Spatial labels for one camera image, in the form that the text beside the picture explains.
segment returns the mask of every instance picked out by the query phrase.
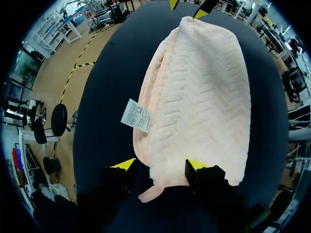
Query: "folded towel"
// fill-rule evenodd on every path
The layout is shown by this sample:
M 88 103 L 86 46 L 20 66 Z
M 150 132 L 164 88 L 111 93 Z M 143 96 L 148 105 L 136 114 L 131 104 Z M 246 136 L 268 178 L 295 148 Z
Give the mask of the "folded towel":
M 134 129 L 136 156 L 150 167 L 148 202 L 165 187 L 189 185 L 187 158 L 218 165 L 238 185 L 247 160 L 251 99 L 235 35 L 191 17 L 162 41 L 144 78 L 139 104 L 152 114 L 149 132 Z

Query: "care label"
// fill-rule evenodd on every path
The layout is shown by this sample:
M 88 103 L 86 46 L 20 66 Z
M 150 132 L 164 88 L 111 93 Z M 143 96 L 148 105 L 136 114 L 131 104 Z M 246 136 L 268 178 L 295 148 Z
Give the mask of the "care label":
M 130 99 L 125 108 L 121 123 L 148 132 L 151 113 L 142 108 L 139 103 Z

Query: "red object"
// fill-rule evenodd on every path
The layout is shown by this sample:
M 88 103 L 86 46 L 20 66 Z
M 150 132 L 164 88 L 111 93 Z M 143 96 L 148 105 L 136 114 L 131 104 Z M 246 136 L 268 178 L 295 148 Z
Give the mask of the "red object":
M 18 165 L 18 158 L 17 158 L 17 150 L 16 150 L 16 148 L 13 148 L 12 151 L 13 151 L 13 161 L 14 161 L 14 164 L 15 164 L 16 168 L 18 170 L 20 170 L 20 167 Z

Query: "dark blue table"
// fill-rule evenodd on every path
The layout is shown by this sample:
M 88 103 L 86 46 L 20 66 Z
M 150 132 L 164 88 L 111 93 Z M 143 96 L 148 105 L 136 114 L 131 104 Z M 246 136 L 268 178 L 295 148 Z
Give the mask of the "dark blue table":
M 92 188 L 100 170 L 135 157 L 133 129 L 120 123 L 129 98 L 138 100 L 147 67 L 160 42 L 192 16 L 197 5 L 150 1 L 138 8 L 114 33 L 92 69 L 79 106 L 73 161 L 78 193 Z M 245 178 L 237 190 L 246 206 L 268 206 L 285 165 L 288 114 L 280 75 L 254 30 L 212 11 L 202 21 L 231 30 L 239 40 L 250 82 L 252 115 Z M 137 183 L 108 232 L 215 232 L 188 187 L 165 189 L 149 203 L 137 197 L 145 191 L 149 170 L 139 162 Z

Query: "wooden floor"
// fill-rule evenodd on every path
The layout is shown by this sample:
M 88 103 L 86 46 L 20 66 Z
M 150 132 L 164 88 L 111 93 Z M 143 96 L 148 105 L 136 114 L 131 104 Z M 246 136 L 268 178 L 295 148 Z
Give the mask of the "wooden floor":
M 99 32 L 90 42 L 85 52 L 83 52 L 78 65 L 96 61 L 105 44 L 120 26 L 121 24 L 114 25 L 103 32 Z M 95 34 L 95 32 L 88 33 L 86 22 L 78 26 L 78 30 L 82 34 L 82 38 L 70 45 L 64 42 L 57 50 L 57 53 L 43 63 L 36 77 L 30 98 L 44 101 L 45 107 L 47 108 L 47 122 L 45 128 L 50 127 L 52 111 L 55 105 L 60 102 L 65 83 L 78 56 Z M 284 63 L 273 55 L 272 57 L 274 58 L 280 74 L 283 73 L 286 68 L 284 67 Z M 92 65 L 77 68 L 74 70 L 69 80 L 62 102 L 67 107 L 69 117 L 72 116 L 73 112 L 79 106 L 83 89 L 91 69 Z M 296 105 L 291 104 L 288 101 L 288 107 L 289 109 L 294 109 L 296 108 Z M 72 144 L 73 134 L 66 131 L 57 143 L 55 156 L 60 159 L 62 165 L 62 170 L 58 174 L 58 182 L 67 188 L 70 199 L 75 201 L 76 195 L 73 188 L 75 179 L 73 175 Z M 30 145 L 35 156 L 43 167 L 41 145 L 37 143 L 30 143 Z M 47 155 L 53 157 L 53 143 L 47 144 Z M 55 177 L 51 177 L 51 180 L 53 182 L 56 181 Z

